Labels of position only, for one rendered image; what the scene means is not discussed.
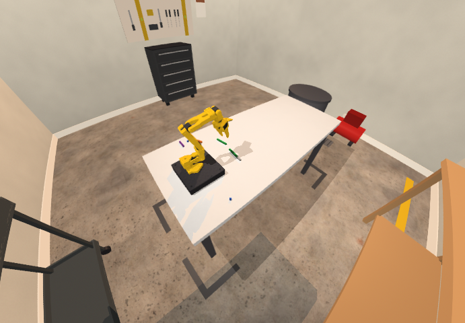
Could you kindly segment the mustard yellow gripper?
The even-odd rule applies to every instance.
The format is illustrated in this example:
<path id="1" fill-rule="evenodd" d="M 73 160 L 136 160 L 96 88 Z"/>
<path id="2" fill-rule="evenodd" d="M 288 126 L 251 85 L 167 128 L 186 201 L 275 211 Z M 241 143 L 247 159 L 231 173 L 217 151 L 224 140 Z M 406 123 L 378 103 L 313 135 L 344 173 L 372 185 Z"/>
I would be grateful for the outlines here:
<path id="1" fill-rule="evenodd" d="M 229 127 L 229 121 L 232 121 L 233 119 L 231 118 L 224 118 L 221 122 L 215 122 L 213 121 L 212 124 L 213 124 L 213 127 L 217 130 L 217 132 L 223 136 L 223 133 L 225 133 L 226 137 L 229 138 L 229 131 L 228 131 L 228 127 Z"/>

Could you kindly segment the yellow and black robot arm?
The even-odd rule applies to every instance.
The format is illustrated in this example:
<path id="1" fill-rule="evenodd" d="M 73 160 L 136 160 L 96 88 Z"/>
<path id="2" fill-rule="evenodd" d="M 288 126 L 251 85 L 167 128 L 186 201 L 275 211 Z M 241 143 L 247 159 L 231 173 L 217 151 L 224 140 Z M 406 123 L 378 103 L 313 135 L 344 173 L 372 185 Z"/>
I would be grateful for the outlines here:
<path id="1" fill-rule="evenodd" d="M 203 163 L 197 163 L 197 162 L 201 162 L 205 159 L 204 147 L 201 145 L 200 142 L 198 142 L 198 140 L 191 133 L 201 128 L 204 124 L 207 124 L 208 122 L 212 120 L 214 120 L 215 122 L 221 122 L 223 120 L 222 113 L 220 109 L 218 109 L 218 107 L 216 106 L 212 106 L 211 108 L 209 107 L 205 109 L 202 114 L 196 117 L 193 117 L 190 120 L 187 120 L 184 126 L 181 124 L 178 127 L 178 130 L 194 145 L 194 149 L 196 151 L 192 153 L 191 155 L 185 155 L 180 158 L 182 162 L 184 163 L 186 171 L 189 173 L 189 175 L 191 173 L 198 173 L 200 169 L 203 167 Z M 193 165 L 193 163 L 195 164 Z"/>

